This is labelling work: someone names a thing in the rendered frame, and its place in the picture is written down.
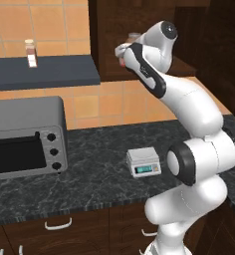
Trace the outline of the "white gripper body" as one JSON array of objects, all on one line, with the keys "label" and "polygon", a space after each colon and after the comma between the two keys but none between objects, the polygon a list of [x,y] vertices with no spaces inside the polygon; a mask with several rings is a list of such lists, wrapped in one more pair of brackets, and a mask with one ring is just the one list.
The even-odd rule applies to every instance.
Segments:
[{"label": "white gripper body", "polygon": [[117,58],[123,58],[124,56],[131,56],[132,50],[130,48],[131,43],[123,43],[115,48],[115,55]]}]

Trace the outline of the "red jam jar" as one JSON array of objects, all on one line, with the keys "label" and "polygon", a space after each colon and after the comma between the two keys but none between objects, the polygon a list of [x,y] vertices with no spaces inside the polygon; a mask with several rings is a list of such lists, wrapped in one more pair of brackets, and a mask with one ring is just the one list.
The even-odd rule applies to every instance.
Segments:
[{"label": "red jam jar", "polygon": [[[134,42],[138,37],[140,36],[140,33],[129,33],[127,39],[125,40],[127,43]],[[124,66],[124,59],[119,58],[119,64],[123,67]]]}]

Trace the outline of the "white digital scale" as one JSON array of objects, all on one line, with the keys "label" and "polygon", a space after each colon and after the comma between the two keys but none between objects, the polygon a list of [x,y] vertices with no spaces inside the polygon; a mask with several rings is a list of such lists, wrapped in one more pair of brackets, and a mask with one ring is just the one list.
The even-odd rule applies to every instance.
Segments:
[{"label": "white digital scale", "polygon": [[129,149],[126,163],[134,178],[161,174],[159,156],[153,146]]}]

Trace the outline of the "dark wood base cabinet door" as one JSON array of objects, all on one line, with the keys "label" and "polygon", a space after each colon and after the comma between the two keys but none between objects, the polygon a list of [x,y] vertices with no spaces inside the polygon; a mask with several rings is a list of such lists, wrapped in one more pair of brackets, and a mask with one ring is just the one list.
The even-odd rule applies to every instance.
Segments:
[{"label": "dark wood base cabinet door", "polygon": [[142,234],[154,233],[157,226],[145,217],[144,204],[134,203],[110,209],[110,255],[140,255],[154,237]]}]

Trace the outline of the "dark wood corner base cabinet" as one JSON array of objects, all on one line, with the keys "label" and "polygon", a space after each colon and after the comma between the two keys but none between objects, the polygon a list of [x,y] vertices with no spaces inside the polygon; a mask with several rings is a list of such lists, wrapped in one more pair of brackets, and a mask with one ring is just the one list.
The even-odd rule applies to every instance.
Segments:
[{"label": "dark wood corner base cabinet", "polygon": [[197,220],[184,244],[192,255],[235,255],[235,205],[230,199]]}]

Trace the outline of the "brown spice bottle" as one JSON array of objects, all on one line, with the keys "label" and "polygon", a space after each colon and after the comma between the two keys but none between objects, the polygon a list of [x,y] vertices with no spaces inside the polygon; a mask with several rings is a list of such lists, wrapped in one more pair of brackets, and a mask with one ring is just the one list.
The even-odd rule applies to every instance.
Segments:
[{"label": "brown spice bottle", "polygon": [[25,41],[25,48],[29,67],[36,68],[38,64],[37,64],[37,52],[34,41],[32,39],[27,39]]}]

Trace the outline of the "grey toaster oven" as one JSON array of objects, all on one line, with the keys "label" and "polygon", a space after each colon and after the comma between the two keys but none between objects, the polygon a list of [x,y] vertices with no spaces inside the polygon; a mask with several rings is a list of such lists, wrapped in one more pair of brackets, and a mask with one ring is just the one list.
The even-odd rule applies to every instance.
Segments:
[{"label": "grey toaster oven", "polygon": [[68,168],[63,100],[0,101],[0,179],[60,173]]}]

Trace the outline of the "dark wood drawer front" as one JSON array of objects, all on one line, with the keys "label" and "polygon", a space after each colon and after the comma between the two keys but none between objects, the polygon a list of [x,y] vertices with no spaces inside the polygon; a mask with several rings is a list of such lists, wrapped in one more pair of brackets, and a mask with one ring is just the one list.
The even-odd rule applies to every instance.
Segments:
[{"label": "dark wood drawer front", "polygon": [[[4,226],[13,250],[23,245],[24,255],[109,255],[109,212],[106,209],[77,212]],[[49,226],[73,223],[69,228],[48,231]]]}]

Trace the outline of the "dark wood wall cabinet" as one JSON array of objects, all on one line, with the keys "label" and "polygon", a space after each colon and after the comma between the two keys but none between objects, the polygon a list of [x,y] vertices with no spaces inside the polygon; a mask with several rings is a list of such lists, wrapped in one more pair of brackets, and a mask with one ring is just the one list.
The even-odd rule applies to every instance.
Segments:
[{"label": "dark wood wall cabinet", "polygon": [[133,80],[135,75],[121,67],[115,47],[130,33],[144,33],[166,20],[175,25],[172,66],[168,73],[178,77],[196,73],[194,57],[206,7],[196,0],[88,0],[91,54],[103,82]]}]

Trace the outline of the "dark wall shelf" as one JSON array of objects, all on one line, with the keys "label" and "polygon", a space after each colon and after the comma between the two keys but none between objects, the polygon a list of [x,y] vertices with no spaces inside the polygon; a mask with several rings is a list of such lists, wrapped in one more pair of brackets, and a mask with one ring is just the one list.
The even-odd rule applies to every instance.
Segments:
[{"label": "dark wall shelf", "polygon": [[90,55],[39,57],[30,68],[26,57],[0,58],[0,91],[97,86],[101,83]]}]

